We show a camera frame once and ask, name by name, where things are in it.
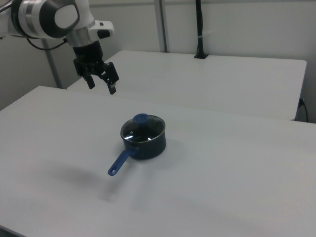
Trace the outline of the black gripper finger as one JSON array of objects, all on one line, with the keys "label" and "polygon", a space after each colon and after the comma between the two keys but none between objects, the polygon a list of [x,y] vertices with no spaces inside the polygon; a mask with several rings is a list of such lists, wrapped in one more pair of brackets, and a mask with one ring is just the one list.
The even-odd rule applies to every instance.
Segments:
[{"label": "black gripper finger", "polygon": [[117,77],[113,75],[108,75],[107,73],[103,73],[101,75],[101,79],[106,83],[109,93],[113,95],[116,93],[116,82],[117,82]]},{"label": "black gripper finger", "polygon": [[87,82],[89,89],[93,89],[95,87],[93,77],[90,74],[85,75],[85,81]]}]

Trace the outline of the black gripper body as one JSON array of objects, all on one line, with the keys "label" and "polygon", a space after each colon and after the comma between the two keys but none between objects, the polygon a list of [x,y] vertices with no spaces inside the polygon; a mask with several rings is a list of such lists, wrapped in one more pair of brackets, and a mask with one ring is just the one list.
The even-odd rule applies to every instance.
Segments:
[{"label": "black gripper body", "polygon": [[113,75],[119,80],[119,76],[112,62],[103,61],[103,51],[100,42],[95,41],[92,44],[73,47],[76,58],[74,59],[77,74],[85,79],[85,75],[98,76],[101,79],[103,73]]}]

